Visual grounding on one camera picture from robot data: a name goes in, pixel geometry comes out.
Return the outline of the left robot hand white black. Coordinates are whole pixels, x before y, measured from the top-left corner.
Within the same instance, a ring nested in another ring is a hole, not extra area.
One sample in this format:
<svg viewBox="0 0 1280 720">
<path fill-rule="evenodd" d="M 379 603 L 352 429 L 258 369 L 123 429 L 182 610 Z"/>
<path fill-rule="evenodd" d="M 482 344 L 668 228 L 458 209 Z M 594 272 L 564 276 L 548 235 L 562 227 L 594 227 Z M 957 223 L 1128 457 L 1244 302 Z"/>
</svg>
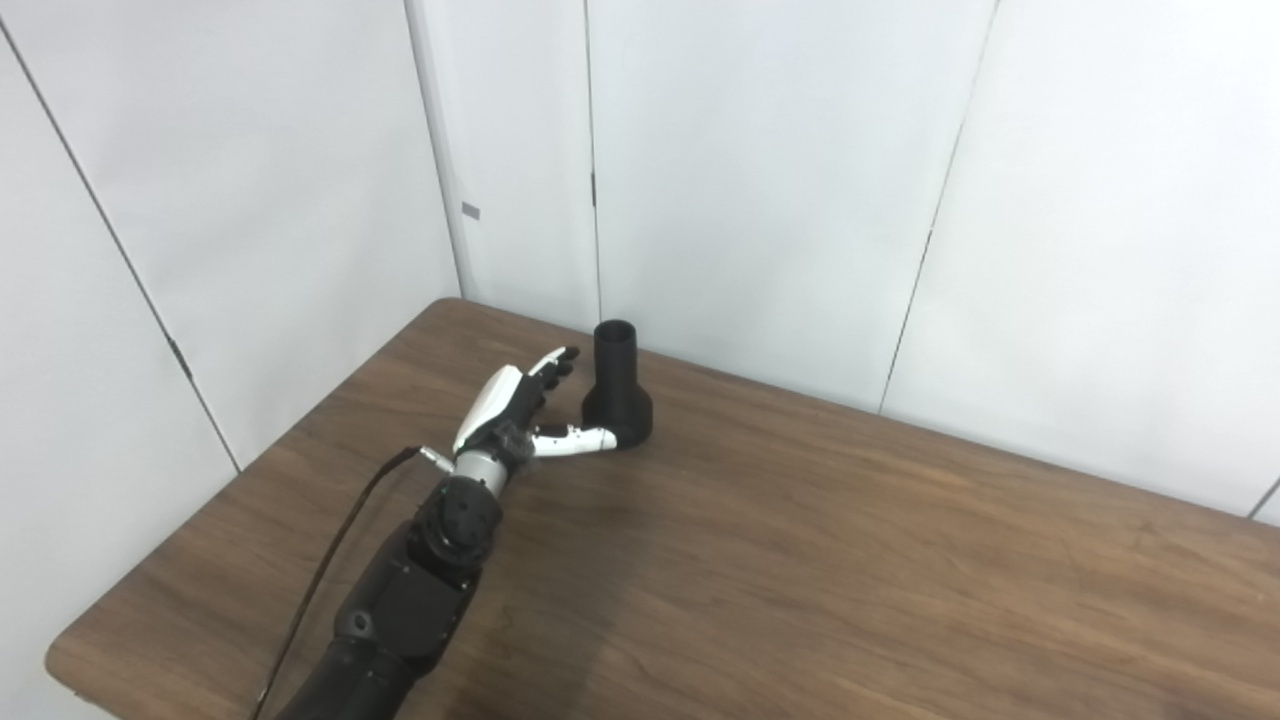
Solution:
<svg viewBox="0 0 1280 720">
<path fill-rule="evenodd" d="M 483 454 L 513 477 L 539 457 L 568 457 L 620 450 L 618 436 L 604 427 L 540 424 L 547 396 L 573 372 L 576 347 L 559 347 L 531 369 L 504 365 L 481 388 L 453 443 L 457 459 Z"/>
</svg>

